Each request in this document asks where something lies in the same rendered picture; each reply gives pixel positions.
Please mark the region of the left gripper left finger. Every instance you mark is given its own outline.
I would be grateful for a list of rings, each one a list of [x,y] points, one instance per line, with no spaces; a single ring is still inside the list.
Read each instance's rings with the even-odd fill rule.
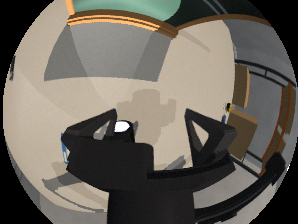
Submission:
[[[109,121],[110,120],[110,121]],[[116,131],[117,111],[116,108],[110,109],[101,113],[101,115],[90,117],[88,120],[80,121],[80,123],[73,124],[71,127],[65,129],[65,133],[72,133],[80,137],[88,137],[93,139],[93,133],[100,129],[102,125],[108,123],[108,128],[102,140],[113,141],[114,131]]]

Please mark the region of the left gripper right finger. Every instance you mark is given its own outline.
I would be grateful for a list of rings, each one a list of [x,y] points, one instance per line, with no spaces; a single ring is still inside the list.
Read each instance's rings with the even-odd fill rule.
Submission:
[[[205,145],[202,145],[192,120],[197,125],[200,125],[204,131],[208,132],[209,139],[206,140]],[[231,125],[221,123],[221,121],[214,120],[212,117],[201,115],[201,113],[194,112],[189,108],[186,108],[185,111],[185,124],[186,131],[188,131],[193,167],[204,164],[212,153],[229,148],[229,145],[233,143],[233,140],[238,135],[237,129],[231,127]]]

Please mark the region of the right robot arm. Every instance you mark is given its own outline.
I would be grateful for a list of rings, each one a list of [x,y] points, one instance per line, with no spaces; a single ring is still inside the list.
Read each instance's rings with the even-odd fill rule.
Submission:
[[[277,180],[286,169],[285,164],[286,161],[283,160],[281,153],[274,152],[274,155],[270,157],[269,161],[267,161],[265,165],[266,172],[263,173],[263,175],[259,177],[255,183],[247,186],[246,189],[243,189],[242,192],[235,194],[235,196],[227,198],[225,201],[218,202],[218,204],[206,206],[206,208],[194,209],[194,213],[196,213],[196,222],[205,220],[205,224],[213,224],[213,222],[223,222],[230,220],[231,217],[237,216],[237,213],[235,212],[241,210],[243,206],[250,204],[255,197],[258,197],[259,194],[265,190],[265,186],[267,188],[270,183],[271,185],[277,183]],[[259,190],[261,190],[261,192],[259,192]]]

